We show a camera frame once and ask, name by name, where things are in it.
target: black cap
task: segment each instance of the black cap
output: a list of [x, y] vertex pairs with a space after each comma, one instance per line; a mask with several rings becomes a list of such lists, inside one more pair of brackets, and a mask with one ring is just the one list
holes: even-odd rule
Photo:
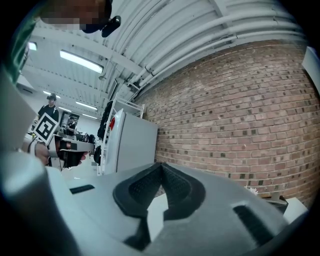
[[46, 97], [47, 100], [57, 100], [57, 96], [54, 93], [51, 93], [48, 97]]

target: headset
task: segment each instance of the headset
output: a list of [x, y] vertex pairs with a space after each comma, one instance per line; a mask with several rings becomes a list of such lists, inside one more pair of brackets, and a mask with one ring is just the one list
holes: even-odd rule
[[119, 28], [121, 25], [121, 17], [115, 16], [111, 19], [112, 2], [113, 0], [105, 0], [104, 18], [99, 22], [99, 24], [80, 25], [81, 30], [87, 34], [100, 30], [102, 37], [106, 38]]

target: black shirt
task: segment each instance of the black shirt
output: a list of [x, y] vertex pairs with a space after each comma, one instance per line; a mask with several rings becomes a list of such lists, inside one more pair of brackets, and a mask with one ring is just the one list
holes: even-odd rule
[[[68, 123], [68, 126], [70, 129], [75, 129], [76, 128], [76, 123], [72, 122], [72, 123]], [[66, 135], [70, 135], [73, 136], [75, 135], [75, 133], [73, 131], [70, 131], [68, 128], [66, 129]]]
[[59, 111], [56, 106], [50, 107], [49, 105], [44, 105], [40, 108], [38, 112], [39, 119], [44, 115], [44, 113], [47, 113], [51, 118], [59, 122]]

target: white ceiling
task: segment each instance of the white ceiling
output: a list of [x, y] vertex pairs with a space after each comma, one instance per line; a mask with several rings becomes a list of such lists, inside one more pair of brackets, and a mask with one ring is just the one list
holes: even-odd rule
[[[22, 74], [36, 90], [59, 95], [61, 107], [100, 118], [115, 79], [115, 92], [129, 100], [133, 96], [126, 86], [129, 80], [150, 88], [185, 65], [227, 47], [304, 38], [293, 17], [276, 0], [115, 0], [112, 17], [115, 15], [121, 16], [122, 23], [108, 38], [102, 38], [100, 31], [61, 30], [40, 21], [30, 39], [37, 43], [37, 51], [30, 51]], [[60, 58], [60, 50], [104, 66], [104, 78]], [[143, 71], [140, 79], [137, 75]], [[159, 74], [145, 82], [153, 77], [151, 71]]]

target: person wearing cap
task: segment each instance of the person wearing cap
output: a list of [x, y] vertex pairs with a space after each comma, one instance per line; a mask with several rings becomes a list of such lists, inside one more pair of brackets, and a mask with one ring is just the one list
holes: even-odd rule
[[76, 140], [76, 122], [73, 116], [69, 117], [68, 124], [66, 126], [66, 137], [71, 140]]
[[37, 120], [39, 120], [44, 113], [47, 113], [53, 120], [59, 122], [59, 111], [56, 107], [56, 101], [57, 101], [57, 96], [52, 93], [48, 97], [46, 97], [48, 100], [48, 105], [43, 105], [42, 108], [40, 108], [37, 116]]

